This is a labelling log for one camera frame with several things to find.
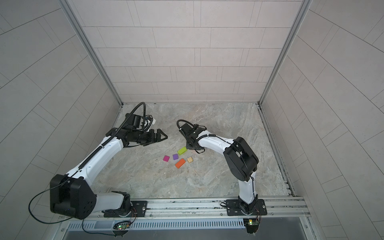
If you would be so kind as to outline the orange block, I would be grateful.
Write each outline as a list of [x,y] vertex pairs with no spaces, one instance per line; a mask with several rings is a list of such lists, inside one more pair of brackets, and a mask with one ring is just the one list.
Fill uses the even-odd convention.
[[181,166],[183,166],[186,163],[185,159],[180,159],[176,164],[176,168],[179,169]]

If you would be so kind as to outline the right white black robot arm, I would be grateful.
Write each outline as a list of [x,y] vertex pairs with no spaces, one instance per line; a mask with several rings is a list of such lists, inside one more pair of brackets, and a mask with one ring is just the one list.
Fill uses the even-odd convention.
[[222,138],[202,131],[197,134],[183,134],[190,150],[211,149],[224,156],[230,172],[239,181],[239,209],[246,215],[256,212],[258,194],[256,192],[256,171],[259,159],[248,143],[241,137],[236,139]]

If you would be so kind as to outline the lime green block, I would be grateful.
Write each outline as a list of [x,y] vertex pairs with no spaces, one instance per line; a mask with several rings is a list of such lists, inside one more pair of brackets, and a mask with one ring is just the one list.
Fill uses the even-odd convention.
[[186,148],[186,147],[183,147],[183,148],[179,149],[179,150],[177,151],[177,153],[178,153],[178,155],[182,155],[182,154],[184,154],[186,151],[187,151],[187,148]]

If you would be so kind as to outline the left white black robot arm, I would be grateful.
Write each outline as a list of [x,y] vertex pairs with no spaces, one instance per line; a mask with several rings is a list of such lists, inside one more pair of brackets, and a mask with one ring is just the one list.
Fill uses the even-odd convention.
[[133,207],[128,193],[95,194],[91,189],[93,181],[119,151],[130,147],[130,143],[148,146],[167,138],[160,129],[142,131],[112,128],[102,143],[80,164],[65,175],[57,174],[51,179],[51,212],[79,220],[94,212],[103,212],[106,217],[129,215]]

